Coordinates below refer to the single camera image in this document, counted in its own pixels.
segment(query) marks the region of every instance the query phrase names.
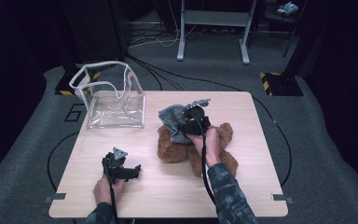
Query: person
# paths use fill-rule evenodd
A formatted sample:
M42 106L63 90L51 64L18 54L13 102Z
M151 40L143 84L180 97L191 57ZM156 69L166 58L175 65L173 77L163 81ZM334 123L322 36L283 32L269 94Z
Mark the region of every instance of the person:
M186 136L193 141L197 151L201 155L203 148L202 136L192 134L187 134ZM247 203L246 197L240 189L237 179L219 159L219 133L215 128L207 130L205 146L205 159L209 168L208 177L213 190L219 223L258 223L252 208ZM116 201L119 200L123 187L124 182L122 180L118 184L113 185ZM112 202L106 176L103 176L97 182L93 192L98 206L89 214L86 223L109 223L112 218Z

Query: transparent tote bag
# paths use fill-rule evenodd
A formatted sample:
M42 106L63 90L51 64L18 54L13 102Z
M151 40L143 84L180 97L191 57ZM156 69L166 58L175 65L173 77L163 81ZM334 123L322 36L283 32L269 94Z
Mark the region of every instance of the transparent tote bag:
M145 126L145 93L126 63L86 64L69 85L87 108L87 129Z

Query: sleeve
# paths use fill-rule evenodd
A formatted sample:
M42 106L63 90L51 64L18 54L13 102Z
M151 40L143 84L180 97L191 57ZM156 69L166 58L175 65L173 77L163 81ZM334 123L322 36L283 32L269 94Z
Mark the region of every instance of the sleeve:
M97 207L86 217L87 224L108 224L112 220L112 204L99 203Z
M238 181L224 163L211 166L208 176L220 224L258 223Z

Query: table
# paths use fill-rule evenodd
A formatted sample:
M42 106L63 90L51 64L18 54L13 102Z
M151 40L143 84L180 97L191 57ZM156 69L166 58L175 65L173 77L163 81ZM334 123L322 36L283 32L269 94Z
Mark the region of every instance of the table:
M239 91L146 91L145 127L86 129L83 123L54 200L51 217L86 217L94 208L92 190L103 173L102 158L113 147L128 152L124 167L142 164L138 179L126 183L117 213L122 218L216 217L215 208L189 161L162 162L157 156L159 110L211 98L205 115L212 125L229 122L234 130L227 146L238 161L237 179L257 217L284 217L285 201L252 96Z
M255 4L257 0L252 0L251 8L248 12L224 12L224 11L202 11L202 10L186 10L185 0L181 5L181 26L180 26L180 42L176 60L181 62L185 56L185 24L202 24L202 25L224 25L245 27L243 38L240 39L240 48L242 62L249 64L249 55L246 48L246 39L251 28L252 19L255 12Z

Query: brown stuffed animal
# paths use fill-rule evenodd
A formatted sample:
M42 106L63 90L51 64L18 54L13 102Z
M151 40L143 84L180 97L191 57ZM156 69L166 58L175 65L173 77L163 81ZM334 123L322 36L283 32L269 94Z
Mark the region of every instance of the brown stuffed animal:
M226 147L232 140L232 134L234 132L229 123L223 123L220 127L215 127L215 129L219 132L220 161L223 162L228 170L235 176L237 173L238 162L226 151ZM158 128L158 134L158 157L165 162L184 161L189 158L194 175L201 177L201 156L197 152L194 144L171 142L171 133L164 125Z

